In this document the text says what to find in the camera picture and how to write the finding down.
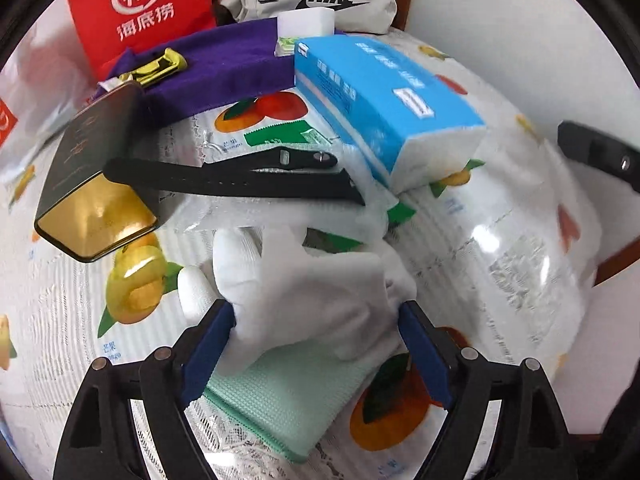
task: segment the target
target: purple towel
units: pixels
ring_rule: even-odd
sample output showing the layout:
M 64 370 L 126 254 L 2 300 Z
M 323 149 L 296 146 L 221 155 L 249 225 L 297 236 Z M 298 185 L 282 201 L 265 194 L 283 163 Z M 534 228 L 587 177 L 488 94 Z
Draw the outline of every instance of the purple towel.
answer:
M 127 49 L 110 77 L 162 56 L 166 47 L 182 54 L 187 70 L 145 91 L 158 127 L 167 126 L 240 99 L 291 88 L 293 56 L 273 55 L 277 39 L 276 18 L 216 27 L 142 54 Z

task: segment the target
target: tissue pack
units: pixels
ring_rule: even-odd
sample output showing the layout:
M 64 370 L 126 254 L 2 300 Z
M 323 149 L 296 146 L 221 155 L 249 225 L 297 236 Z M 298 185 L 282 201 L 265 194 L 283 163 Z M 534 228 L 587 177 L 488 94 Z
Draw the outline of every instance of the tissue pack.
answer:
M 296 87 L 393 192 L 463 170 L 486 133 L 465 99 L 380 41 L 305 38 L 294 62 Z

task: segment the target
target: yellow clip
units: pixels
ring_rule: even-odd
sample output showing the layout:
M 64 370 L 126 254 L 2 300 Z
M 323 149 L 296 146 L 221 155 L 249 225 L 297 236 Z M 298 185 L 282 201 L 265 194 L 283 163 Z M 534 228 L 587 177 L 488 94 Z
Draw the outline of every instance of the yellow clip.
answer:
M 153 83 L 157 83 L 161 79 L 171 75 L 173 72 L 180 72 L 185 68 L 187 68 L 187 62 L 181 54 L 178 54 L 172 48 L 166 48 L 164 50 L 164 56 L 132 70 L 131 72 L 120 74 L 118 78 L 123 82 L 133 79 L 133 81 L 137 81 L 143 87 L 146 87 Z

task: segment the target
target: screw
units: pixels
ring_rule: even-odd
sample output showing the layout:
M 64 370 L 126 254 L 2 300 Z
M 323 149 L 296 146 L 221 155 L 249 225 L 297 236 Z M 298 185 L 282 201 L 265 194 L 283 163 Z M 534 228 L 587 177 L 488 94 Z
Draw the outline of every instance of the screw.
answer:
M 154 352 L 154 357 L 156 361 L 164 361 L 171 357 L 171 349 L 168 346 L 161 346 Z
M 107 359 L 105 357 L 98 357 L 91 363 L 91 368 L 94 370 L 102 370 L 107 365 Z
M 467 361 L 474 361 L 475 359 L 478 359 L 478 350 L 468 346 L 460 351 L 460 355 L 462 355 L 462 357 Z
M 540 363 L 533 357 L 527 357 L 524 361 L 524 365 L 532 372 L 540 370 Z
M 288 166 L 290 160 L 290 153 L 287 150 L 280 150 L 280 163 L 283 166 Z
M 325 152 L 315 152 L 314 159 L 318 162 L 324 162 L 326 160 L 329 160 L 329 154 Z
M 626 171 L 631 167 L 631 158 L 628 155 L 622 157 L 620 161 L 620 168 L 622 171 Z

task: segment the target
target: green label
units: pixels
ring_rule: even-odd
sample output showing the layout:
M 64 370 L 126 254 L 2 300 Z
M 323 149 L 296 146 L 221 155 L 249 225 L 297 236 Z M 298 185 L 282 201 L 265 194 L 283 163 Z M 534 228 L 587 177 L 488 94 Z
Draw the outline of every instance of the green label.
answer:
M 244 134 L 249 146 L 260 144 L 330 144 L 330 142 L 309 126 L 304 120 L 292 123 L 274 124 Z

